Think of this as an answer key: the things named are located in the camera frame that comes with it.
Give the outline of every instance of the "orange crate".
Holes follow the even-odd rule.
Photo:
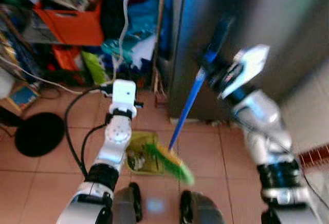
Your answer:
[[[101,0],[94,11],[43,10],[41,3],[33,10],[63,44],[100,46],[104,41]]]

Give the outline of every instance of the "wall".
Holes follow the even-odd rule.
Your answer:
[[[299,83],[281,110],[296,153],[329,143],[329,58]],[[308,170],[306,176],[329,204],[329,165]],[[329,211],[314,194],[313,200],[323,223],[329,223]]]

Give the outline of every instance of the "green fabric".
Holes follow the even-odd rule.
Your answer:
[[[97,55],[82,51],[82,57],[90,71],[90,74],[92,75],[94,83],[97,85],[105,83],[106,73],[102,66],[99,64]]]

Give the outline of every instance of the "black wheel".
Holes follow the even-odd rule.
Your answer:
[[[180,197],[180,223],[193,223],[192,193],[190,191],[183,191]]]
[[[137,183],[131,182],[129,184],[129,187],[133,189],[136,221],[140,222],[143,219],[143,213],[142,213],[142,199],[140,195],[139,186]]]

